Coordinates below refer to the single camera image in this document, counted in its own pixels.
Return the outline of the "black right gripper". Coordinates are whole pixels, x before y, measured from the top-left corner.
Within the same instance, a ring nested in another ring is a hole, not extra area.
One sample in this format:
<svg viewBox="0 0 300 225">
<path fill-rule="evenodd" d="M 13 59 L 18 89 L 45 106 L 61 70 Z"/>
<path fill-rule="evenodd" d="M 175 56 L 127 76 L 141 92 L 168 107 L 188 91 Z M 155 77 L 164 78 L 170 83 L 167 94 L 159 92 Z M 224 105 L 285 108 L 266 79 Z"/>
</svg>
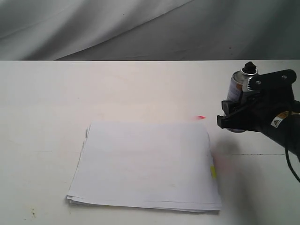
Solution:
<svg viewBox="0 0 300 225">
<path fill-rule="evenodd" d="M 257 95 L 247 103 L 223 100 L 224 116 L 217 116 L 221 129 L 238 129 L 264 134 L 288 150 L 300 149 L 300 102 L 292 94 Z"/>
</svg>

